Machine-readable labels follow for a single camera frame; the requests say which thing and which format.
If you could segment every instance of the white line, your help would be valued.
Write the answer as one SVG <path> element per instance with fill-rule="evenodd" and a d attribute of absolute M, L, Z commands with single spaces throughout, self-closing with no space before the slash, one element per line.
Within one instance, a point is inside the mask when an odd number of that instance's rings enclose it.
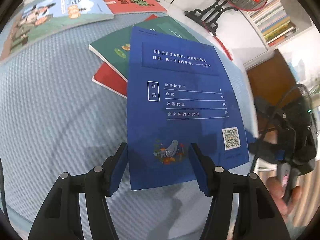
<path fill-rule="evenodd" d="M 183 98 L 165 98 L 165 99 L 173 99 L 173 100 L 189 100 L 189 101 L 218 101 L 218 102 L 224 102 L 224 100 L 183 99 Z"/>
<path fill-rule="evenodd" d="M 222 110 L 227 108 L 166 108 L 166 109 L 177 109 L 177 110 Z"/>
<path fill-rule="evenodd" d="M 192 91 L 192 90 L 179 90 L 179 89 L 169 89 L 165 88 L 165 90 L 175 90 L 175 91 L 185 91 L 185 92 L 196 92 L 196 93 L 208 93 L 208 94 L 222 94 L 218 92 L 204 92 L 204 91 Z"/>
<path fill-rule="evenodd" d="M 220 117 L 205 117 L 205 118 L 175 118 L 175 119 L 167 119 L 167 120 L 194 120 L 194 119 L 215 119 L 215 118 L 226 118 L 228 116 L 220 116 Z"/>

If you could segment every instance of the white rectangular border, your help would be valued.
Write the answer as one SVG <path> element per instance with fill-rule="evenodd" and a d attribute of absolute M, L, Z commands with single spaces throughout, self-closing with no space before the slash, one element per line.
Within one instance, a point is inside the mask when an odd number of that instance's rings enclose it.
<path fill-rule="evenodd" d="M 150 100 L 149 99 L 149 82 L 150 83 L 157 83 L 158 84 L 158 95 L 159 95 L 159 100 Z M 148 101 L 152 101 L 152 102 L 160 102 L 160 93 L 159 93 L 159 83 L 156 81 L 148 81 Z"/>
<path fill-rule="evenodd" d="M 224 134 L 223 134 L 223 131 L 232 130 L 232 129 L 234 129 L 234 128 L 237 129 L 237 135 L 238 135 L 238 138 L 239 138 L 239 146 L 234 146 L 234 147 L 231 147 L 231 148 L 228 148 L 228 149 L 227 149 L 227 148 L 226 148 L 226 139 L 225 139 L 225 136 L 224 136 Z M 235 148 L 239 148 L 239 147 L 241 146 L 238 127 L 230 127 L 230 128 L 224 128 L 224 129 L 222 129 L 222 136 L 223 136 L 223 141 L 224 141 L 224 148 L 225 148 L 226 151 L 232 150 L 232 149 L 235 149 Z"/>

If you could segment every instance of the green book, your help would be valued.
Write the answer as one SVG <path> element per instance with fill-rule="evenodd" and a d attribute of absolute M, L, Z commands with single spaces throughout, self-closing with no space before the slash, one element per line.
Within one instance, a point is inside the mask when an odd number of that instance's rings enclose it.
<path fill-rule="evenodd" d="M 141 28 L 180 37 L 190 41 L 198 40 L 170 16 L 135 24 Z M 89 49 L 128 81 L 130 39 L 132 27 L 108 34 L 90 44 Z"/>

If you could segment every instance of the human hand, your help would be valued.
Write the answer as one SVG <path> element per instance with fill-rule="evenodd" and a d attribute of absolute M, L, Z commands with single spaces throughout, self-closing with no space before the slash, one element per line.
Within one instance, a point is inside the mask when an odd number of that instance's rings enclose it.
<path fill-rule="evenodd" d="M 282 197 L 284 196 L 284 188 L 279 180 L 276 177 L 270 177 L 267 179 L 266 185 L 284 221 L 287 222 L 288 215 L 292 212 L 293 208 L 301 198 L 302 188 L 297 186 L 292 190 L 291 202 L 287 206 L 287 204 L 282 200 Z"/>

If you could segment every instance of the light blue book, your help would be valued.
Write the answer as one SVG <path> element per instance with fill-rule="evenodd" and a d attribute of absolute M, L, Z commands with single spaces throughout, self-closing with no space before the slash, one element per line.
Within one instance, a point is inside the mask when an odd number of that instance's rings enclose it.
<path fill-rule="evenodd" d="M 34 4 L 15 18 L 0 60 L 51 34 L 113 17 L 103 0 L 46 0 Z"/>

